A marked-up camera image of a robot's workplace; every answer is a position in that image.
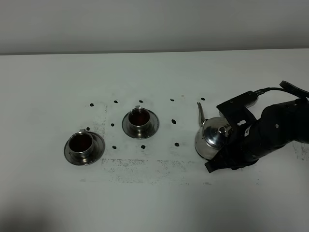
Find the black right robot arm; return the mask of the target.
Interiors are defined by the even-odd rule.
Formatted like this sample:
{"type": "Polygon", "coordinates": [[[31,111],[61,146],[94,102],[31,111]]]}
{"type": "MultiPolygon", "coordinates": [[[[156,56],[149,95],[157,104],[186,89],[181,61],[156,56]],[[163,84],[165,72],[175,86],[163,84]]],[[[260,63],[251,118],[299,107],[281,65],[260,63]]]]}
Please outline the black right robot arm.
{"type": "Polygon", "coordinates": [[[271,152],[297,141],[309,142],[309,101],[306,98],[266,107],[259,119],[246,108],[229,117],[231,133],[220,151],[205,163],[209,173],[251,166],[271,152]]]}

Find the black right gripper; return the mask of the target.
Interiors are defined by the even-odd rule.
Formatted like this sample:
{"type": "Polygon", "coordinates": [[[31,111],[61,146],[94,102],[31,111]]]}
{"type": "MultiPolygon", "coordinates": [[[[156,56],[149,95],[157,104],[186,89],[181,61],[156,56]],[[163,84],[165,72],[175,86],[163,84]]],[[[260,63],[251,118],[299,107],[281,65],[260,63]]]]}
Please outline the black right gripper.
{"type": "Polygon", "coordinates": [[[231,128],[224,146],[205,163],[209,173],[220,169],[237,170],[255,164],[261,158],[261,135],[257,120],[253,124],[231,128]]]}

